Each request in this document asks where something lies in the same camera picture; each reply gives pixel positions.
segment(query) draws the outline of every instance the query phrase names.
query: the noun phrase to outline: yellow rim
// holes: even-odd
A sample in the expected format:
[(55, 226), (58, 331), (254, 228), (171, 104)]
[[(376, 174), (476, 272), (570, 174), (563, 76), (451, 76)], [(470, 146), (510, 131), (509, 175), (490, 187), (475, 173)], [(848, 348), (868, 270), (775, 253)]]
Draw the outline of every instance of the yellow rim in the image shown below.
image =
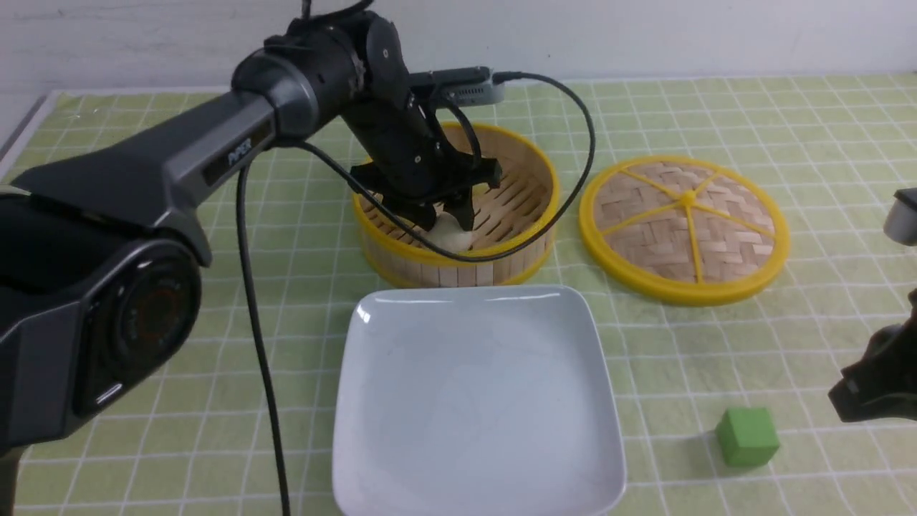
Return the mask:
[[(550, 239), (547, 241), (547, 248), (551, 249), (553, 245), (554, 245), (554, 235), (552, 234)], [(394, 286), (396, 288), (421, 288), (421, 286), (415, 285), (409, 281), (404, 281), (402, 278), (398, 276), (390, 275), (388, 271), (386, 271), (382, 267), (379, 267), (379, 264), (375, 260), (372, 259), (372, 256), (368, 252), (366, 252), (366, 244), (364, 242), (362, 241), (360, 242), (360, 247), (363, 248), (363, 256), (366, 258), (367, 263), (370, 264), (370, 267), (372, 267), (372, 270), (376, 271), (376, 274), (378, 274), (382, 279), (388, 282), (389, 285)], [(521, 274), (513, 276), (512, 278), (502, 283), (497, 283), (495, 285), (497, 286), (521, 285), (522, 283), (525, 283), (526, 281), (531, 279), (532, 276), (537, 274), (538, 270), (541, 269), (542, 265), (545, 264), (545, 262), (547, 261), (548, 258), (550, 258), (550, 256), (551, 256), (551, 251), (546, 251), (544, 254), (538, 257), (538, 260), (534, 264), (532, 264), (531, 267), (525, 269)]]
[[(712, 170), (713, 176), (723, 175), (751, 190), (751, 192), (761, 201), (761, 204), (768, 210), (774, 222), (774, 234), (770, 235), (769, 231), (766, 233), (768, 236), (773, 237), (774, 252), (770, 255), (770, 258), (764, 266), (751, 275), (728, 283), (704, 284), (702, 278), (700, 278), (699, 283), (692, 284), (670, 280), (649, 273), (626, 261), (618, 253), (608, 247), (602, 237), (602, 232), (599, 231), (596, 226), (593, 216), (595, 198), (599, 189), (615, 174), (627, 174), (626, 170), (630, 167), (654, 162), (686, 163), (704, 167)], [(709, 183), (710, 181), (704, 181), (695, 192), (702, 190)], [(686, 210), (686, 213), (690, 215), (691, 211)], [(783, 214), (780, 213), (779, 206), (770, 196), (768, 196), (768, 194), (754, 183), (729, 169), (714, 163), (702, 162), (683, 156), (647, 156), (628, 162), (618, 163), (602, 171), (591, 181), (583, 193), (580, 202), (580, 233), (582, 234), (583, 240), (585, 240), (586, 248), (589, 249), (593, 258), (595, 258), (609, 275), (613, 276), (621, 283), (630, 286), (637, 292), (650, 297), (656, 297), (668, 303), (680, 305), (720, 305), (751, 297), (761, 290), (764, 290), (764, 288), (777, 277), (780, 270), (783, 268), (783, 264), (786, 263), (787, 257), (790, 255), (790, 229), (787, 226), (786, 220), (783, 218)], [(695, 255), (695, 263), (700, 267), (700, 264), (696, 260), (697, 242), (693, 237), (691, 238), (691, 247)]]
[[(455, 122), (447, 122), (447, 123), (444, 123), (443, 126), (444, 127), (459, 127), (459, 124)], [(515, 132), (512, 132), (510, 130), (503, 129), (501, 127), (497, 127), (497, 126), (493, 126), (489, 124), (473, 124), (473, 126), (475, 129), (487, 129), (487, 130), (499, 132), (503, 134), (504, 136), (510, 137), (524, 144), (526, 147), (529, 148), (529, 150), (533, 151), (538, 156), (538, 159), (540, 159), (542, 162), (544, 162), (547, 165), (547, 169), (551, 175), (551, 198), (547, 202), (547, 208), (545, 208), (545, 212), (541, 215), (541, 217), (538, 218), (538, 220), (535, 221), (534, 224), (532, 224), (531, 227), (519, 233), (518, 235), (512, 237), (508, 241), (501, 242), (497, 245), (493, 245), (485, 249), (478, 249), (478, 250), (469, 251), (469, 252), (464, 253), (465, 256), (486, 256), (488, 254), (496, 254), (497, 252), (508, 251), (512, 249), (513, 247), (519, 245), (520, 243), (524, 242), (526, 239), (528, 239), (529, 237), (534, 235), (536, 232), (538, 232), (539, 230), (545, 227), (545, 225), (551, 219), (551, 217), (553, 217), (554, 214), (557, 213), (558, 211), (558, 202), (560, 198), (560, 181), (558, 180), (557, 170), (555, 170), (554, 164), (547, 158), (547, 155), (544, 154), (541, 151), (541, 149), (538, 149), (534, 143), (529, 141), (524, 136), (517, 134)], [(382, 231), (380, 231), (379, 228), (377, 228), (372, 222), (370, 222), (370, 218), (367, 217), (366, 213), (363, 212), (363, 210), (360, 208), (360, 205), (359, 205), (360, 195), (357, 193), (354, 193), (351, 199), (352, 199), (354, 214), (357, 217), (357, 223), (362, 227), (362, 230), (366, 232), (366, 234), (370, 235), (370, 237), (374, 241), (376, 241), (379, 245), (384, 247), (387, 251), (392, 252), (398, 256), (401, 256), (407, 260), (410, 260), (412, 262), (416, 262), (419, 264), (437, 265), (437, 266), (459, 264), (459, 262), (455, 260), (449, 260), (448, 258), (444, 258), (443, 256), (440, 256), (436, 254), (435, 252), (432, 252), (428, 249), (421, 249), (419, 247), (414, 247), (413, 245), (408, 245), (402, 241), (397, 241), (397, 240), (393, 240), (389, 238), (384, 233), (382, 233)]]

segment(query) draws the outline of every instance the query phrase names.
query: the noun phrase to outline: green block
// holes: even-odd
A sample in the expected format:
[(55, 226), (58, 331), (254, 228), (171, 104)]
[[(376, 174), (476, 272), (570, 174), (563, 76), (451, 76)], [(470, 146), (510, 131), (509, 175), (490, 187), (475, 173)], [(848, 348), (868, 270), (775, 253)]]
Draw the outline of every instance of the green block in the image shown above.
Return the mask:
[(732, 408), (716, 425), (716, 440), (730, 467), (763, 466), (780, 448), (770, 412), (763, 408)]

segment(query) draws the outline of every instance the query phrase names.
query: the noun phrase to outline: woven bamboo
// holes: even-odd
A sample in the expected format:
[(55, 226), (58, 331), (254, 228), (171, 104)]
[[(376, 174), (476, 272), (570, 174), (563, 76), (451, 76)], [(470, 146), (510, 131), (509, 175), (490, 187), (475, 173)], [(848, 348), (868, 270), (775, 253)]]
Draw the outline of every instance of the woven bamboo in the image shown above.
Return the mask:
[[(457, 149), (470, 151), (458, 125), (444, 125), (444, 130)], [(475, 132), (481, 153), (496, 158), (503, 168), (500, 187), (473, 198), (475, 226), (467, 254), (486, 255), (510, 249), (544, 227), (557, 213), (559, 184), (550, 160), (528, 140), (494, 126), (476, 124)], [(364, 254), (370, 265), (395, 286), (517, 284), (533, 275), (553, 248), (554, 230), (550, 230), (506, 258), (485, 264), (463, 264), (424, 248), (365, 198), (354, 196), (353, 202)], [(420, 228), (413, 229), (424, 234)]]
[(614, 252), (674, 281), (735, 281), (754, 274), (774, 252), (774, 220), (761, 200), (732, 178), (690, 163), (640, 163), (612, 175), (599, 188), (593, 212)]

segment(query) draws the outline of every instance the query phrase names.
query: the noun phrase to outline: square plate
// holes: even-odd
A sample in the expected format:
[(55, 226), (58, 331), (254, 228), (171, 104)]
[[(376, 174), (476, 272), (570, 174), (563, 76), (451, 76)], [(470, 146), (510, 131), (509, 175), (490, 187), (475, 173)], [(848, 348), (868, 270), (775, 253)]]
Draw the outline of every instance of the square plate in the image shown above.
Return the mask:
[(624, 494), (608, 368), (568, 287), (363, 298), (335, 421), (347, 516), (592, 516)]

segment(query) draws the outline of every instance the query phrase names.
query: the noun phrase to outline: wire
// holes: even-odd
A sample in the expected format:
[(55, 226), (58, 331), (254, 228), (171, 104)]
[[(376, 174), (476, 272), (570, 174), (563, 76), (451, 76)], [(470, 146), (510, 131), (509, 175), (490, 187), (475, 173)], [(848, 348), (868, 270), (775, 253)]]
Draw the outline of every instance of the wire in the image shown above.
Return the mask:
[(307, 141), (290, 141), (290, 142), (284, 142), (280, 146), (294, 147), (297, 149), (302, 149), (304, 151), (309, 151), (312, 154), (314, 154), (315, 156), (317, 156), (318, 159), (322, 160), (322, 162), (324, 162), (326, 165), (331, 167), (332, 170), (334, 170), (338, 175), (340, 175), (341, 178), (343, 178), (344, 181), (346, 181), (347, 184), (351, 188), (353, 188), (359, 194), (366, 197), (367, 200), (369, 200), (370, 203), (373, 205), (373, 207), (378, 209), (380, 213), (382, 213), (382, 215), (384, 215), (395, 226), (397, 226), (399, 230), (404, 231), (411, 238), (424, 244), (424, 246), (426, 246), (430, 251), (435, 252), (436, 254), (446, 257), (450, 260), (455, 260), (456, 262), (463, 262), (466, 264), (482, 264), (485, 262), (492, 262), (494, 260), (500, 260), (502, 258), (515, 254), (516, 252), (522, 251), (524, 248), (528, 247), (529, 245), (531, 245), (532, 243), (540, 239), (542, 236), (544, 236), (545, 233), (550, 231), (551, 228), (554, 227), (555, 224), (557, 224), (558, 220), (560, 220), (563, 214), (569, 209), (570, 205), (573, 204), (573, 201), (576, 200), (576, 196), (580, 193), (580, 190), (582, 190), (583, 185), (586, 184), (586, 180), (589, 178), (589, 171), (592, 168), (592, 160), (595, 158), (595, 140), (596, 140), (595, 125), (592, 123), (592, 116), (589, 114), (589, 108), (586, 107), (586, 104), (582, 101), (580, 96), (577, 95), (573, 90), (566, 87), (563, 83), (555, 79), (552, 79), (550, 77), (539, 75), (537, 73), (501, 72), (501, 73), (495, 73), (493, 75), (494, 84), (501, 84), (507, 81), (514, 81), (517, 79), (531, 79), (535, 81), (540, 81), (542, 83), (550, 84), (556, 87), (561, 92), (563, 92), (565, 95), (569, 96), (573, 100), (573, 102), (576, 103), (577, 107), (580, 108), (583, 116), (586, 118), (586, 128), (589, 131), (589, 155), (586, 158), (586, 166), (583, 167), (582, 174), (580, 175), (580, 179), (573, 186), (573, 190), (570, 192), (570, 195), (567, 197), (567, 200), (565, 200), (564, 204), (560, 206), (560, 208), (558, 209), (558, 212), (554, 214), (554, 217), (552, 217), (547, 222), (547, 224), (545, 224), (544, 227), (536, 231), (534, 235), (530, 236), (524, 242), (520, 243), (519, 245), (516, 245), (512, 249), (508, 249), (503, 252), (497, 252), (495, 254), (488, 254), (485, 256), (468, 256), (465, 254), (458, 254), (455, 252), (447, 251), (435, 245), (433, 242), (428, 240), (426, 237), (424, 237), (423, 235), (415, 231), (413, 228), (411, 228), (406, 222), (404, 222), (404, 220), (402, 220), (401, 217), (398, 217), (397, 215), (392, 213), (390, 209), (388, 209), (381, 202), (379, 202), (379, 199), (377, 199), (376, 196), (372, 194), (372, 192), (367, 190), (365, 186), (361, 185), (359, 181), (354, 179), (353, 176), (351, 176), (348, 173), (348, 171), (345, 170), (344, 167), (340, 165), (340, 163), (336, 162), (334, 158), (326, 154), (324, 151), (322, 151), (315, 145)]
[(281, 511), (283, 516), (290, 516), (290, 488), (287, 485), (286, 465), (283, 460), (281, 443), (280, 417), (277, 415), (277, 399), (274, 397), (274, 386), (271, 382), (271, 369), (268, 365), (268, 354), (264, 351), (264, 336), (261, 332), (261, 320), (258, 315), (258, 300), (255, 298), (255, 281), (251, 273), (249, 257), (249, 236), (245, 223), (245, 186), (249, 179), (249, 168), (242, 167), (238, 172), (236, 186), (236, 234), (238, 236), (238, 255), (242, 262), (242, 283), (245, 285), (245, 297), (249, 304), (251, 333), (255, 339), (255, 353), (258, 354), (258, 365), (261, 380), (264, 382), (264, 396), (268, 400), (268, 416), (271, 418), (271, 438), (274, 441), (274, 459), (277, 463), (277, 480), (281, 492)]
[(27, 446), (0, 449), (0, 516), (14, 516), (19, 460)]
[[(458, 120), (458, 124), (461, 126), (462, 130), (465, 131), (465, 138), (468, 139), (468, 144), (471, 146), (471, 168), (478, 168), (481, 166), (481, 142), (478, 140), (478, 135), (474, 132), (474, 127), (471, 125), (471, 121), (468, 120), (468, 117), (465, 113), (459, 109), (459, 105), (455, 102), (452, 102), (452, 99), (446, 95), (440, 97), (440, 101), (446, 106), (446, 109), (449, 110), (449, 113)], [(443, 134), (442, 127), (437, 124), (437, 129), (439, 132), (439, 137), (442, 139), (446, 138), (446, 135)]]

